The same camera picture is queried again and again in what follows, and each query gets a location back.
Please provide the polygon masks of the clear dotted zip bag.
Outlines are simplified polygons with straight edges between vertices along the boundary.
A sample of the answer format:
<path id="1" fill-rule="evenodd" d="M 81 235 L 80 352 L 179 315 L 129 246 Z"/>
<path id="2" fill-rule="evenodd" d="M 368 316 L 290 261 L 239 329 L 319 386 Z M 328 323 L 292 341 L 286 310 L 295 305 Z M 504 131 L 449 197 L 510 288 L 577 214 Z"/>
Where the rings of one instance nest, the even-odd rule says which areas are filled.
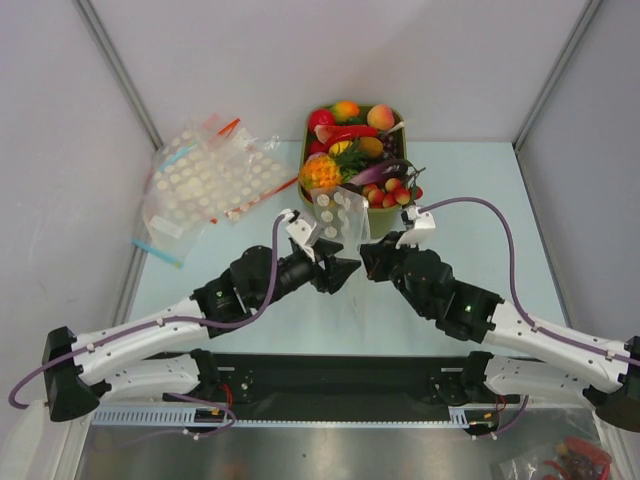
<path id="1" fill-rule="evenodd" d="M 366 272 L 359 248 L 371 240 L 369 203 L 359 193 L 341 186 L 314 189 L 311 198 L 320 236 L 342 245 L 339 258 L 360 262 L 359 269 L 350 276 L 344 288 L 350 312 L 363 324 L 367 302 Z"/>

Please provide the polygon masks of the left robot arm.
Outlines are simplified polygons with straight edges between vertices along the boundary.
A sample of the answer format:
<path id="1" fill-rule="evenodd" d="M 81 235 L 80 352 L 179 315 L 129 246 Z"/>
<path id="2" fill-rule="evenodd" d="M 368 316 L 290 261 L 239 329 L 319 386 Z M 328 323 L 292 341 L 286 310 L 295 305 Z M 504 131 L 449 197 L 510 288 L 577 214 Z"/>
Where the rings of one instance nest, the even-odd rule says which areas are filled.
<path id="1" fill-rule="evenodd" d="M 341 249 L 319 239 L 310 251 L 294 245 L 280 258 L 275 249 L 254 246 L 218 278 L 159 313 L 90 334 L 76 335 L 67 327 L 50 331 L 42 360 L 50 420 L 75 420 L 105 401 L 127 397 L 212 399 L 220 388 L 212 355 L 191 352 L 168 363 L 158 355 L 247 326 L 305 284 L 320 293 L 337 292 L 361 265 L 337 257 Z"/>

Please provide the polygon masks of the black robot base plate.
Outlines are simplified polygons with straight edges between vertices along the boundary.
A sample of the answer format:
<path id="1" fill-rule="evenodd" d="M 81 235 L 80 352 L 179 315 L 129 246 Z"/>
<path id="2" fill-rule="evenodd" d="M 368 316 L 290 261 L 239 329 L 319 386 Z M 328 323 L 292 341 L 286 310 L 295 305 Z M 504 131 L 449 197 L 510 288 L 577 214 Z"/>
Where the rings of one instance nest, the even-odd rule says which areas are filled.
<path id="1" fill-rule="evenodd" d="M 520 401 L 517 394 L 492 393 L 479 375 L 466 380 L 468 357 L 220 354 L 202 349 L 188 355 L 199 371 L 192 395 L 229 400 L 234 413 L 395 418 Z"/>

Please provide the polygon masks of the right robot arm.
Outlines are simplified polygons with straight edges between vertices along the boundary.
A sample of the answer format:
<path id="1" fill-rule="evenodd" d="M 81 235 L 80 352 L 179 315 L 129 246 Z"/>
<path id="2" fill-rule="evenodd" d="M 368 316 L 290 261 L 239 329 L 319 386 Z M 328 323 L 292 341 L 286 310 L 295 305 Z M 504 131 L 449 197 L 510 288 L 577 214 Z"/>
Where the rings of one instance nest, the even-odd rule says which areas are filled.
<path id="1" fill-rule="evenodd" d="M 455 278 L 432 250 L 401 241 L 392 232 L 364 244 L 367 276 L 389 281 L 415 313 L 459 341 L 491 344 L 524 353 L 521 364 L 479 353 L 484 366 L 463 373 L 461 388 L 473 401 L 491 394 L 550 397 L 587 406 L 611 426 L 639 429 L 639 339 L 625 342 L 590 336 L 532 317 L 516 301 Z"/>

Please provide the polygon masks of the toy pineapple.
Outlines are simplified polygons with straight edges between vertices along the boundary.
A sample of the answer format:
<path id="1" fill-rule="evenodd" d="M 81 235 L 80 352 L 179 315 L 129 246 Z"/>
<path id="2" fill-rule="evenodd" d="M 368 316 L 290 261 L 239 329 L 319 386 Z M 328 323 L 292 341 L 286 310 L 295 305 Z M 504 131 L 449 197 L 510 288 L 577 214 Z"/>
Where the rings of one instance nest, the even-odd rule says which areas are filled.
<path id="1" fill-rule="evenodd" d="M 313 154 L 306 160 L 298 173 L 299 184 L 308 192 L 340 186 L 365 168 L 366 159 L 358 140 L 338 142 L 326 153 Z"/>

